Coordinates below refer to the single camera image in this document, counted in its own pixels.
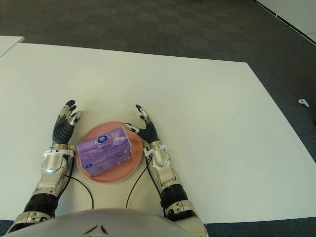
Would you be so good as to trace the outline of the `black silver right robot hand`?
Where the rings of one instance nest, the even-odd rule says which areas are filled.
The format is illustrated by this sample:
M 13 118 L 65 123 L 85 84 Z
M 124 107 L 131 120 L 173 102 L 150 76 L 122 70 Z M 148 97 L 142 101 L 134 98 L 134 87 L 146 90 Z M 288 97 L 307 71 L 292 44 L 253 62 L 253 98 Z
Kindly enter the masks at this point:
M 146 128 L 138 128 L 130 123 L 125 123 L 124 127 L 127 128 L 128 130 L 134 132 L 135 134 L 137 134 L 139 137 L 141 137 L 148 144 L 159 141 L 156 128 L 155 128 L 153 122 L 151 121 L 148 113 L 140 105 L 136 104 L 135 107 L 140 112 L 140 114 L 141 114 L 140 118 L 145 122 Z

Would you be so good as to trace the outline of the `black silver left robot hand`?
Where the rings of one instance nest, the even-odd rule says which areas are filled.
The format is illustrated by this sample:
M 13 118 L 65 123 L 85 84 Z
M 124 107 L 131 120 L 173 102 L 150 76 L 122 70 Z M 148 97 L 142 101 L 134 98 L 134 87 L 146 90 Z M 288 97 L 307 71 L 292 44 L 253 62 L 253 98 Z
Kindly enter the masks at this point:
M 57 116 L 52 133 L 52 144 L 67 145 L 71 139 L 77 122 L 82 117 L 82 111 L 74 112 L 76 109 L 75 100 L 68 101 Z

